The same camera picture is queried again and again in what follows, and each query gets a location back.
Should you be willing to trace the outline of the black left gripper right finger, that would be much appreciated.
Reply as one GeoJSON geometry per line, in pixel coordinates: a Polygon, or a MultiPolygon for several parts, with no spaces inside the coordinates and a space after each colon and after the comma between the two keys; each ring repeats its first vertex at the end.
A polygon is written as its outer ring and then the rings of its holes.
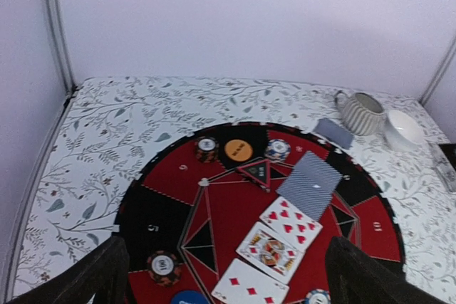
{"type": "Polygon", "coordinates": [[[325,267],[332,303],[442,302],[390,272],[344,237],[331,239],[325,267]]]}

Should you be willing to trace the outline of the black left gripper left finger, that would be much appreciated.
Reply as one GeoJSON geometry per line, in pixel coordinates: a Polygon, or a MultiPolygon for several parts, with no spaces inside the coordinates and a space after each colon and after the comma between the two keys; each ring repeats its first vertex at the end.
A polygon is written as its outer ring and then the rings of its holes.
{"type": "Polygon", "coordinates": [[[54,279],[11,303],[124,303],[129,255],[123,238],[111,236],[54,279]]]}

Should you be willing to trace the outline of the red black chip stack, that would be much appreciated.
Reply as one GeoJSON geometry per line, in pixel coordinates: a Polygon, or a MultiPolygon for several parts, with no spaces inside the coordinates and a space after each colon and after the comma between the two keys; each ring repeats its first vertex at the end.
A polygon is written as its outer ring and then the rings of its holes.
{"type": "Polygon", "coordinates": [[[156,284],[170,287],[181,279],[181,268],[175,254],[156,251],[147,259],[147,271],[156,284]]]}
{"type": "Polygon", "coordinates": [[[219,144],[213,137],[200,137],[195,143],[195,157],[202,163],[215,161],[219,144]]]}

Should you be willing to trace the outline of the king of diamonds card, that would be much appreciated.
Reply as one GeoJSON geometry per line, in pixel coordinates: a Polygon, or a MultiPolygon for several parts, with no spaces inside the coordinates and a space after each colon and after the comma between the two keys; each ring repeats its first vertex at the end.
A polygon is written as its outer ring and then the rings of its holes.
{"type": "Polygon", "coordinates": [[[288,285],[304,253],[262,222],[256,222],[236,252],[275,280],[288,285]]]}

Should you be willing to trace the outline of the blue small blind button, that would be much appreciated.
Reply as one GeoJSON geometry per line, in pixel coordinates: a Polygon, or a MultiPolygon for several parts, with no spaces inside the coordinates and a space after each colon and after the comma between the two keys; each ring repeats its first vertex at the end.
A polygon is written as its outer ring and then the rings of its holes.
{"type": "Polygon", "coordinates": [[[170,304],[209,304],[209,301],[199,291],[183,290],[172,298],[170,304]]]}

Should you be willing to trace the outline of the red black triangular card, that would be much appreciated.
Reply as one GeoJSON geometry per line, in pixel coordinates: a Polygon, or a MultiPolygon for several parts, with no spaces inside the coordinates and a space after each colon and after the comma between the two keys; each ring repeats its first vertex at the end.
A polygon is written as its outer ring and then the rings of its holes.
{"type": "Polygon", "coordinates": [[[270,192],[271,172],[268,159],[259,159],[255,162],[243,164],[238,166],[236,171],[259,185],[265,192],[270,192]]]}

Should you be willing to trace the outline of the orange big blind button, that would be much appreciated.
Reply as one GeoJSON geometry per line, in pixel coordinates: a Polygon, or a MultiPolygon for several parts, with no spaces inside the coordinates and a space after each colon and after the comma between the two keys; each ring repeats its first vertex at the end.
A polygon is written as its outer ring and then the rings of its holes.
{"type": "Polygon", "coordinates": [[[249,160],[254,151],[252,146],[240,139],[233,139],[228,141],[224,146],[224,152],[231,160],[235,162],[245,162],[249,160]]]}

